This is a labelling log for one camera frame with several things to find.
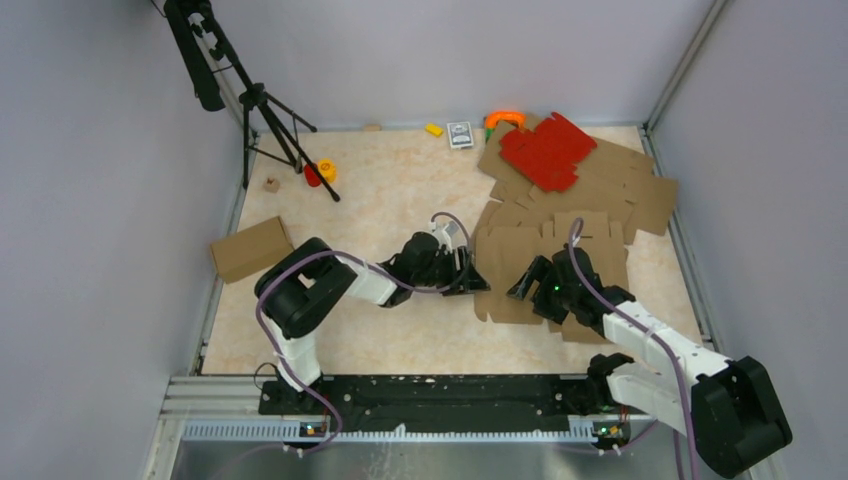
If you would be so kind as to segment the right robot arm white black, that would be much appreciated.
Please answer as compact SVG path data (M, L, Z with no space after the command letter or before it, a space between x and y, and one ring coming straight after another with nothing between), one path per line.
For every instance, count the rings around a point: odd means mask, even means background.
M731 479L790 445L793 433L766 367L690 340L618 285L605 286L588 253L537 256L508 290L534 314L578 323L625 348L594 356L586 397L600 412L641 410L692 441L701 460Z

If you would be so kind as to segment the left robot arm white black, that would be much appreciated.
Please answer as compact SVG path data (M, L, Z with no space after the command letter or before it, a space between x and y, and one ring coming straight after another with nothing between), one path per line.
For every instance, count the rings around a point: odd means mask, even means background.
M456 296L489 289L467 246L453 246L444 234L417 232L377 264L313 237L261 276L254 294L257 320L285 382L283 401L303 414L321 397L315 331L343 297L394 308L414 292Z

